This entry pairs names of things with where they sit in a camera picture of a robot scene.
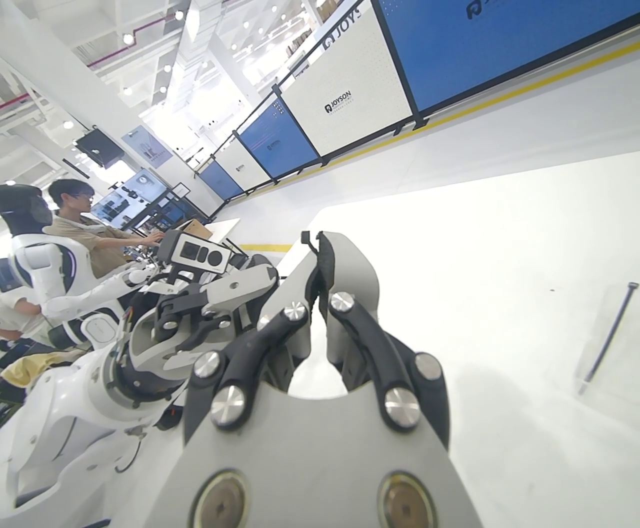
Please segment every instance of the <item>cable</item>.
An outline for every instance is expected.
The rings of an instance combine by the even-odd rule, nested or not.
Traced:
[[[127,471],[131,466],[133,466],[133,463],[136,461],[136,458],[138,458],[138,453],[140,452],[140,446],[142,445],[142,440],[138,440],[138,447],[136,448],[136,452],[133,455],[133,458],[131,459],[131,462],[129,462],[127,464],[127,466],[124,469],[118,469],[117,467],[114,468],[115,472],[117,474],[123,474],[125,471]]]

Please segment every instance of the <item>joyson logo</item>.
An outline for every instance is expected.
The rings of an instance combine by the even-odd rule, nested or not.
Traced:
[[[337,97],[333,101],[324,105],[324,109],[328,114],[332,113],[334,110],[340,110],[344,106],[348,105],[352,101],[351,92],[344,92],[340,97]]]

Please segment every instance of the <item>monitor screen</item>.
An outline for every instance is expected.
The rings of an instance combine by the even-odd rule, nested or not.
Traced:
[[[114,192],[94,204],[91,212],[103,222],[122,229],[167,190],[157,177],[142,169]]]
[[[168,188],[148,170],[142,169],[124,182],[120,189],[127,193],[135,193],[150,203],[159,198]]]

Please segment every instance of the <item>cardboard box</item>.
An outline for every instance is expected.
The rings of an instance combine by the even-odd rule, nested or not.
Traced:
[[[211,231],[204,227],[198,220],[187,220],[176,229],[196,237],[204,238],[205,240],[209,240],[212,235]]]

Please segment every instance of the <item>pegboard panel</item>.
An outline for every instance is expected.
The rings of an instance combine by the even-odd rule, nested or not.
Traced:
[[[311,144],[279,99],[240,134],[240,137],[274,178],[317,159]]]
[[[363,11],[282,96],[321,156],[411,115],[375,13]]]
[[[639,0],[378,1],[420,110],[640,23]]]
[[[216,154],[216,161],[227,174],[233,175],[233,179],[245,191],[271,181],[269,175],[235,138],[230,141],[225,150]]]
[[[200,173],[200,179],[223,200],[243,194],[243,190],[217,161],[212,162]]]

